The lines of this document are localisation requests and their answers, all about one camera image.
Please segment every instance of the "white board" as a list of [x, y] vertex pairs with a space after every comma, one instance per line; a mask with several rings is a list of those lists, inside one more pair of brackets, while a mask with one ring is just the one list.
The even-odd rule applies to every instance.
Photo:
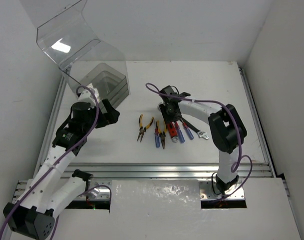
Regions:
[[[193, 117], [188, 121], [210, 135], [209, 140], [189, 140], [182, 128], [185, 143], [173, 143], [167, 134], [165, 150], [155, 147], [154, 126], [147, 130], [143, 141], [136, 142], [140, 114], [146, 125], [153, 116], [162, 120], [157, 105], [161, 99], [150, 92], [145, 84], [151, 82], [160, 89], [175, 85], [179, 91], [188, 92], [203, 100], [218, 100], [233, 104], [247, 131], [243, 152], [254, 161], [264, 162], [258, 135], [242, 79], [235, 62], [217, 61], [155, 61], [127, 62], [131, 95], [117, 108], [121, 113], [118, 123], [95, 129], [86, 145], [75, 158], [76, 163], [217, 163], [218, 150], [212, 142], [209, 126]], [[72, 72], [82, 75], [83, 65], [74, 65]], [[66, 119], [76, 98], [70, 88], [65, 90], [55, 129]]]
[[112, 181], [111, 213], [67, 209], [53, 240], [300, 240], [280, 178], [244, 190], [247, 208], [201, 209], [196, 180]]

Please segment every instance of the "white wall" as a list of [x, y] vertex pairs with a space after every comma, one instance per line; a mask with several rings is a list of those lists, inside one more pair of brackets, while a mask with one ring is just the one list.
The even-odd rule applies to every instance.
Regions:
[[[20, 0], [35, 26], [76, 0]], [[272, 0], [88, 0], [84, 17], [127, 60], [247, 59]]]
[[16, 182], [33, 174], [60, 72], [18, 0], [0, 0], [0, 226]]
[[276, 0], [246, 65], [304, 239], [304, 0]]

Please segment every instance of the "white panel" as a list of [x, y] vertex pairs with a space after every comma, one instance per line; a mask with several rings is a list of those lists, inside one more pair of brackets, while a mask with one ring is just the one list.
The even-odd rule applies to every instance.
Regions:
[[[76, 0], [20, 0], [35, 26]], [[247, 59], [272, 0], [88, 0], [84, 17], [127, 60]]]
[[280, 178], [251, 178], [244, 189], [248, 208], [201, 209], [194, 180], [113, 181], [110, 214], [65, 210], [53, 240], [300, 239]]
[[275, 1], [246, 70], [304, 239], [304, 0]]
[[[127, 62], [131, 95], [117, 108], [121, 115], [119, 122], [111, 126], [95, 129], [88, 137], [74, 162], [78, 163], [217, 163], [218, 149], [212, 142], [209, 126], [204, 122], [185, 116], [197, 128], [209, 133], [210, 139], [199, 139], [194, 133], [190, 141], [182, 128], [185, 143], [173, 143], [166, 135], [165, 150], [156, 149], [154, 125], [144, 134], [143, 141], [136, 142], [139, 133], [138, 119], [144, 114], [143, 124], [162, 115], [157, 110], [161, 99], [150, 92], [145, 84], [155, 83], [160, 89], [175, 85], [181, 92], [188, 92], [196, 99], [218, 100], [233, 104], [248, 131], [243, 149], [245, 154], [258, 162], [263, 162], [257, 132], [244, 91], [242, 79], [235, 62], [200, 62], [200, 61], [157, 61]], [[73, 73], [82, 75], [87, 72], [81, 63], [75, 64]], [[55, 129], [67, 118], [75, 96], [67, 87], [60, 107]]]
[[0, 0], [0, 226], [19, 179], [32, 176], [60, 80], [16, 0]]

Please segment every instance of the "screwdriver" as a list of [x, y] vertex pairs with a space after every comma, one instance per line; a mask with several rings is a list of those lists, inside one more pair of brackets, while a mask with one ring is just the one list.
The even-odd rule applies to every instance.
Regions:
[[154, 126], [155, 126], [155, 145], [156, 145], [156, 148], [158, 149], [160, 147], [160, 139], [158, 137], [158, 130], [157, 130], [157, 127], [156, 127], [156, 121], [154, 121]]
[[191, 130], [190, 130], [189, 127], [186, 125], [186, 123], [183, 122], [182, 119], [181, 119], [181, 122], [182, 122], [183, 127], [184, 127], [184, 129], [185, 129], [185, 131], [186, 131], [187, 136], [190, 138], [190, 140], [193, 140], [193, 139], [194, 139], [194, 136], [193, 136]]
[[170, 134], [171, 136], [171, 139], [174, 143], [176, 143], [178, 141], [178, 138], [177, 138], [177, 132], [175, 130], [175, 127], [173, 125], [173, 123], [170, 121], [166, 124], [166, 128], [168, 130], [168, 133]]
[[185, 139], [184, 139], [184, 136], [183, 136], [182, 131], [180, 129], [180, 126], [178, 125], [177, 122], [175, 122], [175, 128], [176, 128], [176, 131], [177, 131], [178, 139], [183, 144], [185, 142]]

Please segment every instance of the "hand tool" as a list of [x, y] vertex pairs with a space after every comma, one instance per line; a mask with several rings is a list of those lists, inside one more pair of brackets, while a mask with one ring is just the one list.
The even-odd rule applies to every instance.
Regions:
[[165, 137], [166, 137], [166, 125], [165, 125], [165, 122], [164, 122], [164, 131], [162, 132], [159, 128], [159, 122], [156, 121], [156, 128], [157, 128], [157, 131], [158, 131], [158, 134], [161, 138], [161, 143], [162, 143], [162, 147], [163, 149], [165, 149]]
[[166, 127], [168, 130], [168, 133], [171, 136], [172, 141], [176, 143], [178, 141], [178, 137], [177, 137], [177, 132], [174, 127], [174, 124], [170, 121], [169, 123], [166, 124]]
[[190, 130], [189, 127], [186, 125], [186, 123], [184, 123], [184, 121], [183, 121], [182, 119], [181, 119], [181, 122], [182, 122], [183, 127], [184, 127], [184, 129], [185, 129], [185, 131], [186, 131], [187, 136], [190, 138], [190, 140], [193, 140], [193, 139], [194, 139], [194, 136], [193, 136], [191, 130]]
[[140, 132], [138, 133], [138, 137], [137, 137], [137, 141], [139, 140], [139, 138], [141, 137], [141, 141], [142, 142], [142, 139], [143, 139], [143, 136], [144, 136], [144, 133], [146, 132], [146, 130], [149, 129], [149, 127], [152, 125], [153, 121], [154, 121], [154, 118], [152, 117], [151, 118], [151, 121], [148, 125], [146, 125], [144, 128], [143, 128], [143, 125], [142, 125], [142, 118], [143, 118], [143, 114], [141, 114], [140, 118], [139, 118], [139, 125], [140, 125]]
[[158, 149], [160, 147], [160, 139], [158, 137], [158, 134], [159, 134], [158, 126], [156, 125], [155, 122], [154, 122], [154, 126], [155, 126], [155, 132], [154, 132], [154, 135], [155, 135], [155, 145], [156, 145], [156, 148]]
[[193, 130], [194, 132], [197, 133], [198, 137], [199, 138], [203, 138], [205, 140], [208, 140], [209, 139], [209, 136], [207, 135], [207, 132], [205, 131], [200, 131], [198, 130], [196, 127], [194, 127], [191, 123], [189, 123], [186, 119], [182, 118], [182, 120], [184, 121], [184, 123], [186, 123], [186, 125], [191, 129]]
[[180, 126], [178, 125], [177, 122], [175, 122], [175, 128], [176, 128], [176, 131], [177, 131], [178, 138], [179, 138], [180, 142], [183, 144], [185, 142], [185, 139], [184, 139], [184, 136], [183, 136], [182, 131], [180, 129]]

